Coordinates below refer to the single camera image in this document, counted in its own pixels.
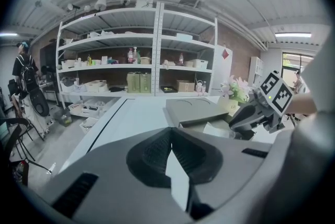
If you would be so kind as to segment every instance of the storage box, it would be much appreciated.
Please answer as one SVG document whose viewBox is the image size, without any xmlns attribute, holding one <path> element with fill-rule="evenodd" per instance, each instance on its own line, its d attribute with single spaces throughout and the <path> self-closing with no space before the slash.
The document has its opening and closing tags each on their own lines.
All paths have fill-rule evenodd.
<svg viewBox="0 0 335 224">
<path fill-rule="evenodd" d="M 84 108 L 83 101 L 78 101 L 69 106 L 69 110 L 71 114 L 80 115 L 82 113 L 82 109 Z"/>
<path fill-rule="evenodd" d="M 56 112 L 55 119 L 65 127 L 72 123 L 71 114 L 67 109 L 60 109 L 58 112 Z"/>
<path fill-rule="evenodd" d="M 98 106 L 90 106 L 82 109 L 81 116 L 98 118 L 99 111 L 100 108 Z"/>
<path fill-rule="evenodd" d="M 207 69 L 208 61 L 202 59 L 193 59 L 191 61 L 193 62 L 194 68 Z"/>
<path fill-rule="evenodd" d="M 185 80 L 177 80 L 176 89 L 178 90 L 178 92 L 193 92 L 194 83 Z"/>
<path fill-rule="evenodd" d="M 61 82 L 61 87 L 62 87 L 62 91 L 66 93 L 72 92 L 74 90 L 74 84 L 70 86 L 65 86 L 63 82 Z"/>
<path fill-rule="evenodd" d="M 185 67 L 193 68 L 193 61 L 185 61 Z"/>
<path fill-rule="evenodd" d="M 74 61 L 75 60 L 72 59 L 62 61 L 62 69 L 68 69 L 74 67 Z"/>
<path fill-rule="evenodd" d="M 141 64 L 150 64 L 151 58 L 141 57 Z"/>
<path fill-rule="evenodd" d="M 128 93 L 140 93 L 140 74 L 128 73 L 127 74 Z"/>
<path fill-rule="evenodd" d="M 95 80 L 89 83 L 86 83 L 86 89 L 88 92 L 99 92 L 99 87 L 102 84 L 106 84 L 106 80 Z"/>
<path fill-rule="evenodd" d="M 98 119 L 89 117 L 84 120 L 79 126 L 83 130 L 84 134 L 87 134 L 98 121 Z"/>
<path fill-rule="evenodd" d="M 184 33 L 177 33 L 176 35 L 179 39 L 183 40 L 183 41 L 190 41 L 193 40 L 193 36 L 192 35 L 188 35 L 188 34 L 184 34 Z"/>
<path fill-rule="evenodd" d="M 99 92 L 108 92 L 108 85 L 107 84 L 100 85 Z"/>
<path fill-rule="evenodd" d="M 151 73 L 140 74 L 140 92 L 151 93 Z"/>
</svg>

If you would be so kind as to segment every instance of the pipe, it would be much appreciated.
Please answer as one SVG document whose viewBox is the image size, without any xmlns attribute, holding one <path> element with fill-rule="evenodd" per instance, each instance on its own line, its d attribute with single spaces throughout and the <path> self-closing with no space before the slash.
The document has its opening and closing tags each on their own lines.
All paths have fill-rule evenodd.
<svg viewBox="0 0 335 224">
<path fill-rule="evenodd" d="M 276 42 L 278 42 L 278 40 L 277 40 L 277 37 L 276 37 L 276 34 L 275 34 L 275 32 L 273 31 L 273 29 L 272 29 L 272 27 L 271 27 L 271 25 L 270 25 L 270 23 L 268 22 L 268 20 L 266 19 L 266 17 L 257 9 L 257 7 L 256 6 L 254 6 L 254 4 L 250 1 L 250 0 L 246 0 L 259 14 L 260 14 L 260 16 L 265 20 L 265 22 L 267 23 L 267 25 L 268 25 L 268 27 L 270 28 L 270 31 L 272 32 L 272 34 L 273 34 L 273 37 L 274 37 L 274 39 L 276 40 Z"/>
</svg>

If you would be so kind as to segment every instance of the white container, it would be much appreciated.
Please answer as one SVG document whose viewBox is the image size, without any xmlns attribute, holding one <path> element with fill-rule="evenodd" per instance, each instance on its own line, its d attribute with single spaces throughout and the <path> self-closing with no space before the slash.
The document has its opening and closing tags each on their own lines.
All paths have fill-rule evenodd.
<svg viewBox="0 0 335 224">
<path fill-rule="evenodd" d="M 141 64 L 150 64 L 151 62 L 151 58 L 147 58 L 147 57 L 141 57 Z"/>
<path fill-rule="evenodd" d="M 193 61 L 185 61 L 185 67 L 193 68 Z"/>
<path fill-rule="evenodd" d="M 108 56 L 104 55 L 101 57 L 101 65 L 107 65 Z"/>
<path fill-rule="evenodd" d="M 74 61 L 75 60 L 72 59 L 62 61 L 62 69 L 68 69 L 74 67 Z"/>
<path fill-rule="evenodd" d="M 192 36 L 192 35 L 188 35 L 188 34 L 177 33 L 176 36 L 177 36 L 179 39 L 183 40 L 183 41 L 190 41 L 190 40 L 193 40 L 193 36 Z"/>
<path fill-rule="evenodd" d="M 84 120 L 79 126 L 83 130 L 84 134 L 87 134 L 98 121 L 98 119 L 89 117 Z"/>
<path fill-rule="evenodd" d="M 194 68 L 207 69 L 208 61 L 202 59 L 193 59 L 191 61 L 193 62 Z"/>
<path fill-rule="evenodd" d="M 61 82 L 61 87 L 62 91 L 66 93 L 72 92 L 74 90 L 74 84 L 72 84 L 71 86 L 65 86 L 63 82 Z"/>
<path fill-rule="evenodd" d="M 99 92 L 107 92 L 108 91 L 108 85 L 102 84 L 99 86 Z"/>
<path fill-rule="evenodd" d="M 106 84 L 106 80 L 95 80 L 89 83 L 86 83 L 86 89 L 88 92 L 99 92 L 99 87 L 102 84 Z"/>
<path fill-rule="evenodd" d="M 69 110 L 71 114 L 80 115 L 82 113 L 82 110 L 84 108 L 83 101 L 78 101 L 76 103 L 73 103 L 69 106 Z"/>
<path fill-rule="evenodd" d="M 136 8 L 152 8 L 153 0 L 136 0 Z"/>
<path fill-rule="evenodd" d="M 98 118 L 99 111 L 100 111 L 100 108 L 99 107 L 94 107 L 94 106 L 88 107 L 86 109 L 83 108 L 82 112 L 81 112 L 81 116 L 82 117 Z"/>
</svg>

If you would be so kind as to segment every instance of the bottle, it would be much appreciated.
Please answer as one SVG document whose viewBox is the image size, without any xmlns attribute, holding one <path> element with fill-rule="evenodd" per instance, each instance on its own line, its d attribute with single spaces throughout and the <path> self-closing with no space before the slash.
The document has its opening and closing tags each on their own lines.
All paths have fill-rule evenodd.
<svg viewBox="0 0 335 224">
<path fill-rule="evenodd" d="M 88 57 L 87 57 L 87 65 L 92 66 L 92 58 L 90 54 L 88 54 Z"/>
<path fill-rule="evenodd" d="M 137 51 L 137 63 L 138 63 L 138 64 L 141 64 L 140 50 Z"/>
<path fill-rule="evenodd" d="M 184 57 L 183 57 L 183 53 L 180 54 L 179 56 L 179 65 L 183 66 L 184 65 Z"/>
<path fill-rule="evenodd" d="M 206 91 L 206 81 L 204 81 L 204 83 L 203 83 L 203 90 L 202 90 L 202 92 L 205 93 L 205 91 Z"/>
<path fill-rule="evenodd" d="M 136 51 L 137 47 L 134 47 L 134 58 L 133 58 L 133 64 L 137 64 L 138 63 L 138 58 L 137 58 L 137 51 Z"/>
<path fill-rule="evenodd" d="M 132 64 L 132 48 L 129 48 L 129 52 L 128 52 L 128 63 Z"/>
</svg>

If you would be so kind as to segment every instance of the ceiling light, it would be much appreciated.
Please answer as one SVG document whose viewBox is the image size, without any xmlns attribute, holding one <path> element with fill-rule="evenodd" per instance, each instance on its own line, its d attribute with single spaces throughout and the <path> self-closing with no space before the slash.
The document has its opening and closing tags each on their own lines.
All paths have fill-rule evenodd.
<svg viewBox="0 0 335 224">
<path fill-rule="evenodd" d="M 302 58 L 305 58 L 305 59 L 314 59 L 314 58 L 312 58 L 312 57 L 307 57 L 307 56 L 305 56 L 305 55 L 302 55 L 301 57 L 302 57 Z"/>
<path fill-rule="evenodd" d="M 297 58 L 300 58 L 300 55 L 299 55 L 299 54 L 285 54 L 285 55 L 289 55 L 290 57 L 297 57 Z"/>
<path fill-rule="evenodd" d="M 276 33 L 276 37 L 306 37 L 310 38 L 312 36 L 309 32 L 281 32 Z"/>
<path fill-rule="evenodd" d="M 17 33 L 3 33 L 3 32 L 0 32 L 0 37 L 4 37 L 4 36 L 17 36 Z"/>
</svg>

